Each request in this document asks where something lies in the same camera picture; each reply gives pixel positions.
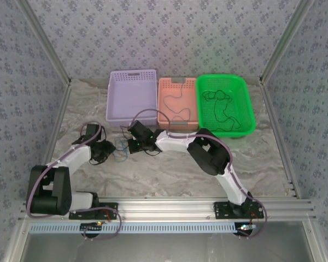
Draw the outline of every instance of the purple plastic basket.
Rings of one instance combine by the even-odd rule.
[[[147,108],[158,108],[156,71],[148,69],[111,72],[106,121],[113,127],[128,126],[138,112]],[[145,126],[155,126],[157,113],[143,112],[137,120]]]

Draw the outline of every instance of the gray floral wallpaper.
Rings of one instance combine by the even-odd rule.
[[[328,0],[315,0],[267,86],[328,244]]]
[[[298,0],[30,0],[71,78],[259,76]]]
[[[15,1],[0,0],[0,261],[63,91]]]

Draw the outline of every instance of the white marble tabletop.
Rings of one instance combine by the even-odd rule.
[[[107,139],[122,139],[120,128],[105,121],[106,84],[72,80],[62,126],[53,159],[66,152],[79,137],[82,123],[101,122]],[[223,139],[231,148],[235,171],[254,196],[291,195],[290,187],[259,86],[248,86],[257,122],[255,131],[239,139]],[[110,155],[106,162],[93,166],[85,163],[72,178],[74,190],[97,192],[108,197],[225,197],[216,178],[204,173],[190,155],[163,152],[150,157],[144,152],[124,160]]]

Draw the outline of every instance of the plastic basket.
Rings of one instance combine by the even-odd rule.
[[[202,75],[197,79],[199,127],[218,137],[237,138],[256,127],[247,84],[236,75]]]
[[[197,129],[196,79],[161,78],[159,80],[158,107],[171,120],[170,129]],[[160,128],[168,128],[168,121],[162,114],[158,114],[158,123]]]
[[[125,70],[110,74],[106,120],[111,126],[127,126],[143,109],[157,109],[156,71]],[[143,112],[137,120],[145,126],[157,124],[157,112]]]

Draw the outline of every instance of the green plastic basket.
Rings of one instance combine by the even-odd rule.
[[[196,81],[200,128],[238,138],[256,127],[247,84],[237,75],[201,75]]]

